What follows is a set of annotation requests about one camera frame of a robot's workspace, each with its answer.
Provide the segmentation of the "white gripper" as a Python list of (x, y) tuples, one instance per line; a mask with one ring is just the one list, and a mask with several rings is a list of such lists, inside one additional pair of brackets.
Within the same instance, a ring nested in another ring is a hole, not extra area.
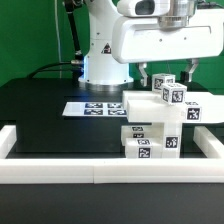
[(160, 28), (156, 18), (120, 17), (113, 29), (112, 56), (119, 63), (138, 63), (141, 84), (146, 87), (147, 63), (188, 59), (180, 73), (191, 82), (203, 57), (218, 56), (224, 49), (224, 13), (196, 13), (183, 28)]

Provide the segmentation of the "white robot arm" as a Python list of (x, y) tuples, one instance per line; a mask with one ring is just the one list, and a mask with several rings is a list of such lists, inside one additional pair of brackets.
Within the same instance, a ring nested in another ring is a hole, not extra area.
[(79, 84), (113, 90), (133, 83), (129, 65), (197, 60), (224, 50), (224, 8), (197, 0), (85, 0), (90, 21), (90, 50)]

